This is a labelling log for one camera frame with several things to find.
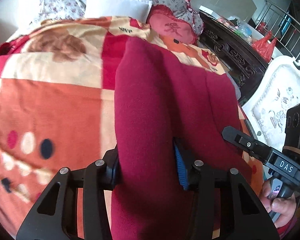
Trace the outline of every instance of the folded red garment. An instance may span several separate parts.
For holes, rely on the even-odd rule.
[[[225,74],[184,65],[170,51],[130,38],[115,76],[115,132],[122,183],[112,194],[115,240],[184,239],[192,194],[179,185],[172,138],[212,167],[251,169],[221,132],[240,129]]]

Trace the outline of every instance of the finger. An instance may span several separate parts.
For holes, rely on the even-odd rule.
[[[272,210],[281,214],[277,221],[274,223],[276,228],[285,226],[292,219],[296,207],[297,203],[294,196],[290,199],[276,198],[272,202]]]
[[[270,191],[271,191],[270,181],[266,180],[262,185],[262,189],[259,194],[259,199],[263,204],[263,206],[266,208],[268,213],[271,211],[271,200],[267,198],[268,195],[270,194]]]
[[[271,204],[271,209],[274,212],[283,214],[283,215],[290,215],[294,213],[297,207],[297,203],[295,198],[283,199],[283,198],[276,198],[273,200]]]
[[[270,185],[270,180],[268,179],[262,185],[261,194],[264,197],[268,197],[270,192],[271,192],[271,185]]]
[[[271,200],[264,196],[259,196],[259,199],[263,206],[265,207],[266,211],[269,213],[271,211]]]

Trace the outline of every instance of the orange blanket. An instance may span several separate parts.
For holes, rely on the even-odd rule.
[[[84,168],[115,146],[114,77],[129,36],[170,50],[184,64],[225,73],[208,49],[160,36],[127,17],[46,21],[0,46],[0,222],[12,235],[58,169]],[[246,132],[239,107],[238,114]],[[262,165],[242,157],[258,194]]]

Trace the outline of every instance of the black handle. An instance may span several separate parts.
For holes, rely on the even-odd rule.
[[[290,198],[292,196],[292,194],[293,194],[293,190],[291,188],[289,188],[286,184],[283,184],[277,197],[287,199],[287,198]],[[276,222],[280,216],[280,213],[276,213],[271,210],[269,212],[269,216],[271,217],[272,222]]]

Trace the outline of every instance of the white pillow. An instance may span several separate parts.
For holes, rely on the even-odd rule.
[[[146,23],[151,6],[147,0],[87,0],[84,17],[129,16]]]

